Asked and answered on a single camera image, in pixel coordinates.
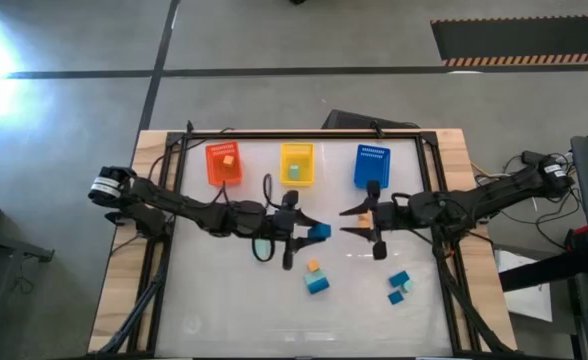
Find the black aluminium table frame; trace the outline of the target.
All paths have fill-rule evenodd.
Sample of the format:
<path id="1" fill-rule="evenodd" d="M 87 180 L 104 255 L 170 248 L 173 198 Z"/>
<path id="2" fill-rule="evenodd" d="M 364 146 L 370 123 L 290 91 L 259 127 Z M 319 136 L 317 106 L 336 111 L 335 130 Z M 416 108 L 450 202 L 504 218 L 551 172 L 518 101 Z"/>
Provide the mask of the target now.
<path id="1" fill-rule="evenodd" d="M 463 131 L 460 129 L 385 129 L 388 137 L 409 134 L 423 141 L 424 151 L 433 158 L 426 161 L 431 176 L 430 184 L 449 190 L 469 190 L 474 185 L 474 175 L 479 172 L 470 160 Z M 373 139 L 375 131 L 370 129 L 345 130 L 230 130 L 225 137 L 249 136 L 274 139 L 328 139 L 333 136 L 341 140 Z M 133 154 L 133 169 L 140 174 L 151 174 L 171 190 L 177 188 L 180 178 L 181 157 L 172 155 L 172 150 L 187 146 L 181 131 L 145 130 L 139 133 Z M 517 347 L 513 326 L 509 319 L 507 306 L 502 294 L 498 271 L 490 267 L 494 259 L 490 244 L 484 239 L 488 234 L 483 225 L 477 228 L 476 235 L 466 236 L 452 260 L 450 270 L 459 281 L 466 283 L 470 301 L 488 326 L 506 346 Z M 149 282 L 152 271 L 158 267 L 159 244 L 137 245 L 132 254 L 119 260 L 110 260 L 103 281 L 97 315 L 93 325 L 87 353 L 95 357 L 99 348 L 106 345 L 116 334 L 117 322 L 126 318 L 130 307 L 135 304 L 143 287 Z M 459 349 L 463 352 L 478 350 L 488 352 L 489 347 L 481 339 L 471 321 L 454 297 L 446 299 L 447 306 L 454 312 L 459 336 Z M 142 318 L 134 326 L 126 343 L 116 352 L 117 356 L 132 355 L 143 358 L 152 354 L 151 341 L 154 327 L 160 324 L 161 307 L 158 299 L 152 307 L 143 312 Z"/>

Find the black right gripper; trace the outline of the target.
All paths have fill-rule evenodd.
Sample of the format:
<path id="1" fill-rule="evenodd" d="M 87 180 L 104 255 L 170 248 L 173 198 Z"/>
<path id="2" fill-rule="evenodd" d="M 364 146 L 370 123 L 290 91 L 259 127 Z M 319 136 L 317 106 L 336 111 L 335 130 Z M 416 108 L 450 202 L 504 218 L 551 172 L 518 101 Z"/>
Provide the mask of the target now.
<path id="1" fill-rule="evenodd" d="M 380 203 L 381 188 L 377 180 L 368 181 L 368 197 L 354 208 L 345 210 L 340 216 L 370 214 L 370 228 L 341 227 L 340 230 L 358 235 L 372 242 L 373 258 L 384 260 L 387 257 L 387 245 L 382 237 L 383 231 L 401 229 L 401 221 L 407 220 L 407 209 L 394 201 Z"/>

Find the black metal stand leg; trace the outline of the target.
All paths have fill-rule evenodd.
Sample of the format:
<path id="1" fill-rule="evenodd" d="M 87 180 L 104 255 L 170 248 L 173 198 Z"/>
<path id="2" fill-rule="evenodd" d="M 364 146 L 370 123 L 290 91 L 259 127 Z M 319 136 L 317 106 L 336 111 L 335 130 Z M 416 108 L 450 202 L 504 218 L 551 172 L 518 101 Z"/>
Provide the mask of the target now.
<path id="1" fill-rule="evenodd" d="M 499 273 L 504 292 L 521 290 L 578 274 L 588 274 L 588 250 L 574 249 Z"/>

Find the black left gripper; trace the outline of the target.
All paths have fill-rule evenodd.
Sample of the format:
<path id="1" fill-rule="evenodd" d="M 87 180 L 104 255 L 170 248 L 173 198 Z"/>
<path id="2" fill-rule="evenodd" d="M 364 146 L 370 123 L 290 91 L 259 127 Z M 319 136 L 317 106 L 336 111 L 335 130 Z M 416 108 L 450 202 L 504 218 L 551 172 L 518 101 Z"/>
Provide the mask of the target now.
<path id="1" fill-rule="evenodd" d="M 301 209 L 296 209 L 299 193 L 296 190 L 287 191 L 280 205 L 269 201 L 269 205 L 276 209 L 272 215 L 273 239 L 283 241 L 282 267 L 291 270 L 295 254 L 304 247 L 326 241 L 325 237 L 293 237 L 294 225 L 312 228 L 321 225 L 321 222 L 305 215 Z"/>

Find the orange plastic basket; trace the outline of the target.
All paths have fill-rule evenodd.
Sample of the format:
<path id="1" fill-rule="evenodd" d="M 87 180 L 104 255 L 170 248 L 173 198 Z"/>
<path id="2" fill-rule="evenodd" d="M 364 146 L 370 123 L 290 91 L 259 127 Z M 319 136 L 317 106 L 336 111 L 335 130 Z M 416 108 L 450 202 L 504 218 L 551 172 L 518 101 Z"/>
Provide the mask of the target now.
<path id="1" fill-rule="evenodd" d="M 208 145 L 205 148 L 208 182 L 213 186 L 238 185 L 242 181 L 242 165 L 238 143 L 225 142 Z M 223 165 L 226 155 L 235 157 L 232 167 Z"/>

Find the white paper sheet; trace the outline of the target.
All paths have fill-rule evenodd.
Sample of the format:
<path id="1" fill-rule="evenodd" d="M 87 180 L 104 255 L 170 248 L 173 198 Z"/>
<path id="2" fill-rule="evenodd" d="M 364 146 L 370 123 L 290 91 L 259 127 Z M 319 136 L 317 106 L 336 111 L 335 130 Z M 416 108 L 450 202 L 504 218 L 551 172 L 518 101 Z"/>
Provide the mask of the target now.
<path id="1" fill-rule="evenodd" d="M 505 250 L 495 250 L 494 256 L 499 272 L 535 263 L 534 259 Z M 548 283 L 504 292 L 504 297 L 510 313 L 546 322 L 553 321 L 550 285 Z"/>

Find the yellow plastic basket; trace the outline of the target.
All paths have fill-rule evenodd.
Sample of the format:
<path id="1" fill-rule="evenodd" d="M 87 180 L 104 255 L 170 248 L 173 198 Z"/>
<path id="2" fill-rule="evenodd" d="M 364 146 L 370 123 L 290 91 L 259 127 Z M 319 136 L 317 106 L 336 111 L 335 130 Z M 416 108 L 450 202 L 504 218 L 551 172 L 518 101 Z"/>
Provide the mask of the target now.
<path id="1" fill-rule="evenodd" d="M 289 166 L 300 167 L 300 179 L 289 178 Z M 315 152 L 312 143 L 282 143 L 280 152 L 280 182 L 286 186 L 311 186 L 315 181 Z"/>

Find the black plastic case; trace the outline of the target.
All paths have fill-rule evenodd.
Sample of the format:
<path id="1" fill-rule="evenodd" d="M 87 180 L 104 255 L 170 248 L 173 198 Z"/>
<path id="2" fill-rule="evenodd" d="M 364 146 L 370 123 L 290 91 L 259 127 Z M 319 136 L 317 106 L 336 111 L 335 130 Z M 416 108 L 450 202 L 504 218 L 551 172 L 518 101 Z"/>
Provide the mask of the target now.
<path id="1" fill-rule="evenodd" d="M 363 114 L 333 109 L 322 124 L 322 129 L 419 129 L 412 122 L 395 122 Z"/>

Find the black hazard striped floor mat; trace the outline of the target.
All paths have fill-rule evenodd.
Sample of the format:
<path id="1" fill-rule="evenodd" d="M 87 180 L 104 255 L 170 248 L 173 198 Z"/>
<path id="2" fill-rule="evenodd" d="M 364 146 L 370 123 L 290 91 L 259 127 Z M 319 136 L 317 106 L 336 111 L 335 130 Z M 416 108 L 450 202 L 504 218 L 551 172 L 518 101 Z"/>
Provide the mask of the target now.
<path id="1" fill-rule="evenodd" d="M 447 67 L 588 63 L 588 15 L 430 22 Z"/>

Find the blue plastic basket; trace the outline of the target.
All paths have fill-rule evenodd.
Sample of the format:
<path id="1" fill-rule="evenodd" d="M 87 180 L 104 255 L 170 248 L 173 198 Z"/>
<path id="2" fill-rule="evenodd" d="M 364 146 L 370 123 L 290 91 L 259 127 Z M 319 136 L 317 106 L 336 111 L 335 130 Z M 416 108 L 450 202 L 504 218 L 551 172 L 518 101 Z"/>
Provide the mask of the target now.
<path id="1" fill-rule="evenodd" d="M 369 181 L 378 181 L 381 188 L 389 186 L 391 150 L 359 144 L 357 147 L 353 182 L 365 189 Z"/>

